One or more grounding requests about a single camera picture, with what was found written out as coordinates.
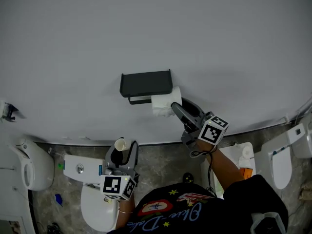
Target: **floor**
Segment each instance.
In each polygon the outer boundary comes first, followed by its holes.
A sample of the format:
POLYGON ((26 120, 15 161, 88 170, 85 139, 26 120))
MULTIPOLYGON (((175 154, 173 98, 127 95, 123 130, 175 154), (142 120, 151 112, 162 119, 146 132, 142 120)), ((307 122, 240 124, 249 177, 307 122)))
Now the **floor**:
MULTIPOLYGON (((289 129, 290 126, 278 126, 233 137, 226 137, 219 148, 233 145, 235 142, 251 142, 254 152, 261 150, 261 145, 289 129)), ((48 224, 57 222, 65 234, 96 234, 83 220, 80 210, 80 193, 82 183, 63 175, 58 164, 63 163, 64 154, 105 158, 107 147, 70 147, 39 144, 45 150, 50 147, 56 152, 55 179, 48 190, 33 192, 33 204, 36 222, 40 233, 48 224), (60 194, 63 207, 55 201, 55 194, 60 194)), ((312 180, 312 164, 309 159, 297 159, 292 156, 292 178, 288 186, 277 191, 289 211, 289 234, 303 234, 312 219, 312 201, 298 199, 300 186, 312 180)), ((195 183, 201 184, 200 165, 197 159, 190 159, 189 152, 182 144, 140 147, 136 171, 140 174, 139 184, 135 190, 136 202, 154 188, 181 181, 185 172, 191 172, 195 183)))

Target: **white wall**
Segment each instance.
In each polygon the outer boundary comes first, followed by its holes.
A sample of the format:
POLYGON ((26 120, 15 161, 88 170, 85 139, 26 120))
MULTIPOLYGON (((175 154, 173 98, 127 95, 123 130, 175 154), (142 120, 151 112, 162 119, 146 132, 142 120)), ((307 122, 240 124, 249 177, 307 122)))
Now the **white wall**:
POLYGON ((0 169, 0 219, 18 220, 21 225, 22 234, 34 234, 28 192, 21 179, 21 167, 18 156, 9 150, 5 143, 10 142, 16 135, 9 133, 4 124, 0 124, 0 167, 13 168, 16 170, 0 169))
POLYGON ((277 124, 311 96, 312 0, 0 0, 0 97, 50 142, 177 141, 176 117, 119 94, 121 73, 171 69, 228 133, 277 124), (72 141, 62 141, 68 136, 72 141))

